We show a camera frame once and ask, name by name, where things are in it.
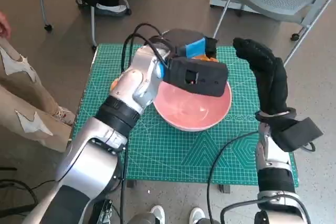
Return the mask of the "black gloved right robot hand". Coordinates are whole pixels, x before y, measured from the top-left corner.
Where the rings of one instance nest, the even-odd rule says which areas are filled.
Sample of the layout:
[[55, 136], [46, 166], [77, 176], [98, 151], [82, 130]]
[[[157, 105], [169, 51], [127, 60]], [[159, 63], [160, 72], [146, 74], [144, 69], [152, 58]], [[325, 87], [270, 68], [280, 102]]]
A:
[[246, 60], [257, 83], [260, 110], [268, 115], [288, 111], [287, 73], [281, 58], [252, 39], [234, 38], [236, 56]]

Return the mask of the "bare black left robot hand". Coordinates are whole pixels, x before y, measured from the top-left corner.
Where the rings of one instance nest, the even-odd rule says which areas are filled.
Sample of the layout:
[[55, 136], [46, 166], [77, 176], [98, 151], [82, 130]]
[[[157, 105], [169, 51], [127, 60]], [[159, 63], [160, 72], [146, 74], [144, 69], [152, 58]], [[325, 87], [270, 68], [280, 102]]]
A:
[[177, 56], [204, 60], [217, 58], [218, 40], [207, 37], [199, 31], [174, 28], [165, 31], [163, 38], [173, 46]]

